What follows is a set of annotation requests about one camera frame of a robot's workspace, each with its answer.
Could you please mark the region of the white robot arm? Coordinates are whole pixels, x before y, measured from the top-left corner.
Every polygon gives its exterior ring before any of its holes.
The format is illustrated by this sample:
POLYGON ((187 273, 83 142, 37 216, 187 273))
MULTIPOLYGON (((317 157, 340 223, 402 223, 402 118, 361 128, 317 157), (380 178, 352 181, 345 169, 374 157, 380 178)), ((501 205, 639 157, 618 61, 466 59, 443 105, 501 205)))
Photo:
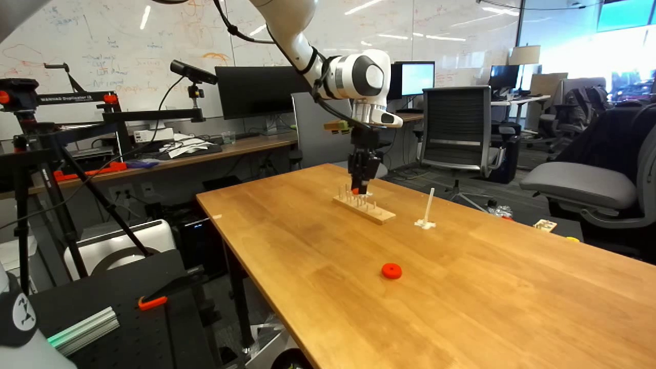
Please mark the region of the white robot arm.
POLYGON ((402 128, 403 118, 387 111, 391 61, 386 52, 364 49, 349 55, 323 55, 304 31, 317 0, 249 0, 265 19, 268 42, 277 46, 292 69, 308 82, 314 100, 351 128, 351 190, 364 194, 381 164, 380 132, 402 128))

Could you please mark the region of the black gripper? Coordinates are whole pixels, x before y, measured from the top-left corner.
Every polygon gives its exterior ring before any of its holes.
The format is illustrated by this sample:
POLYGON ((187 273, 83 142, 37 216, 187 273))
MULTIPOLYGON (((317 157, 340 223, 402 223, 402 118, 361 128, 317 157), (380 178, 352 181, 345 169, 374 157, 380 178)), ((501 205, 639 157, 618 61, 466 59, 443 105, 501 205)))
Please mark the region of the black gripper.
POLYGON ((380 134, 367 128, 355 128, 351 132, 352 151, 349 154, 349 172, 351 172, 351 192, 358 194, 358 189, 364 189, 369 194, 369 178, 374 176, 381 161, 376 150, 381 146, 380 134))

